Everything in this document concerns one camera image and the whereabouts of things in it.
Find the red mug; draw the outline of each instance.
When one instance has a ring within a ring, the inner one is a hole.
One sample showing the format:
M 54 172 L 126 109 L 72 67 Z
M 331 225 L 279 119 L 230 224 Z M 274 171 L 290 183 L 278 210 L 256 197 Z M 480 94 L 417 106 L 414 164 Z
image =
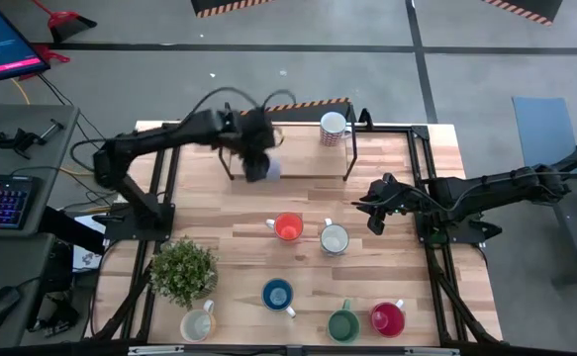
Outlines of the red mug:
M 284 241 L 297 239 L 304 230 L 304 222 L 293 213 L 282 213 L 275 220 L 267 220 L 266 225 L 272 228 L 277 237 Z
M 401 311 L 403 301 L 381 303 L 369 313 L 371 326 L 385 337 L 396 337 L 405 329 L 405 314 Z

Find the desk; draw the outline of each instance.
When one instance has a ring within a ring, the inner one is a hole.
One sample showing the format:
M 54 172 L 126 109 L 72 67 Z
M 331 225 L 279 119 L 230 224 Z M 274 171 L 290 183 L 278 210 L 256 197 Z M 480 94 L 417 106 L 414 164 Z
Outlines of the desk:
M 138 122 L 137 129 L 161 124 Z M 432 125 L 429 131 L 437 175 L 464 177 L 454 127 Z M 172 238 L 188 235 L 215 249 L 220 258 L 220 282 L 210 296 L 216 302 L 218 328 L 206 343 L 333 344 L 326 335 L 328 318 L 349 298 L 362 325 L 354 345 L 438 345 L 427 260 L 417 242 L 413 217 L 388 217 L 385 232 L 377 236 L 366 226 L 368 216 L 349 205 L 383 173 L 391 172 L 398 180 L 412 183 L 407 141 L 400 134 L 359 133 L 357 148 L 358 160 L 347 182 L 302 178 L 255 184 L 229 180 L 217 152 L 209 147 L 182 148 L 173 196 L 176 219 Z M 155 154 L 139 157 L 130 169 L 145 191 L 154 158 Z M 305 227 L 299 243 L 281 245 L 265 226 L 266 219 L 282 212 L 301 214 Z M 332 218 L 349 231 L 350 245 L 342 257 L 322 254 L 318 233 L 324 218 Z M 136 248 L 135 242 L 123 241 L 107 257 L 97 295 L 98 327 L 112 316 L 127 293 Z M 487 330 L 501 339 L 481 255 L 469 245 L 453 245 L 452 250 L 462 299 Z M 275 277 L 285 278 L 293 286 L 294 319 L 262 305 L 261 288 Z M 407 327 L 397 338 L 378 337 L 369 326 L 367 311 L 379 302 L 397 299 L 405 301 Z M 202 302 L 194 307 L 200 308 Z M 142 305 L 139 300 L 134 333 Z M 449 331 L 454 334 L 450 303 L 445 302 L 444 307 Z M 185 313 L 167 299 L 156 297 L 148 342 L 182 343 L 179 324 Z
M 68 106 L 0 105 L 0 131 L 9 136 L 15 134 L 17 128 L 42 134 L 50 126 L 50 119 L 55 119 L 65 126 L 65 130 L 55 133 L 47 145 L 31 146 L 28 150 L 30 160 L 19 156 L 13 150 L 0 149 L 0 174 L 10 174 L 13 170 L 23 167 L 59 168 L 77 121 L 77 113 L 76 108 Z M 41 275 L 54 241 L 52 235 L 37 234 L 37 230 L 57 171 L 36 169 L 21 173 L 41 178 L 42 184 L 24 229 L 0 230 L 0 288 L 18 285 L 29 278 Z M 0 327 L 0 347 L 20 344 L 39 284 L 40 282 L 36 281 L 23 287 L 23 299 Z

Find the blue mug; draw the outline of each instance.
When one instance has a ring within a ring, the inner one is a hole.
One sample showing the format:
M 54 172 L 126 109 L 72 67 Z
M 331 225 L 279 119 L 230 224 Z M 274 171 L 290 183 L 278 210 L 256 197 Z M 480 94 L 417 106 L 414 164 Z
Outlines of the blue mug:
M 274 312 L 287 311 L 291 317 L 297 315 L 290 308 L 293 292 L 290 283 L 280 278 L 272 279 L 264 285 L 261 290 L 261 301 L 264 305 Z

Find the white cup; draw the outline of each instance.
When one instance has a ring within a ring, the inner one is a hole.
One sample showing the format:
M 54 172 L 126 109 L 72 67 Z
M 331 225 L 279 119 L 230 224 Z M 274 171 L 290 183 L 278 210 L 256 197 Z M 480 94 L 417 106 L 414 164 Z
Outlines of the white cup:
M 347 249 L 349 235 L 343 226 L 333 223 L 332 219 L 326 219 L 326 227 L 321 231 L 320 241 L 324 252 L 328 255 L 338 256 Z
M 206 339 L 216 329 L 216 319 L 213 317 L 213 301 L 205 302 L 200 310 L 187 313 L 180 321 L 180 334 L 189 342 L 200 342 Z
M 321 117 L 321 144 L 336 146 L 342 139 L 351 137 L 351 128 L 347 127 L 345 117 L 337 112 L 329 112 Z

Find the mug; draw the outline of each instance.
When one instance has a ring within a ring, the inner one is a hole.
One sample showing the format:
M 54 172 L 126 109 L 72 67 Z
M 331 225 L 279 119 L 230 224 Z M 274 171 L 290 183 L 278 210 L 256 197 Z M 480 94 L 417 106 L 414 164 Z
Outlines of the mug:
M 336 112 L 329 112 L 321 117 L 321 144 L 336 146 L 342 139 L 351 137 L 351 128 L 346 126 L 345 117 Z
M 401 311 L 403 301 L 381 303 L 369 313 L 371 325 L 385 337 L 396 337 L 405 329 L 405 314 Z
M 332 219 L 326 219 L 326 227 L 321 231 L 321 248 L 331 256 L 342 255 L 349 245 L 349 235 L 347 230 L 337 224 L 332 223 Z
M 190 311 L 182 318 L 180 334 L 185 340 L 189 342 L 202 341 L 216 329 L 213 305 L 213 301 L 209 300 L 200 310 Z
M 349 343 L 358 337 L 360 322 L 358 316 L 349 310 L 349 300 L 343 302 L 340 311 L 333 312 L 328 320 L 328 334 L 336 342 Z
M 284 241 L 297 239 L 304 230 L 304 222 L 293 213 L 282 213 L 277 219 L 268 219 L 266 225 L 275 231 L 277 237 Z
M 261 289 L 261 301 L 274 312 L 287 311 L 290 317 L 295 317 L 295 310 L 290 307 L 292 302 L 292 287 L 286 280 L 275 278 Z

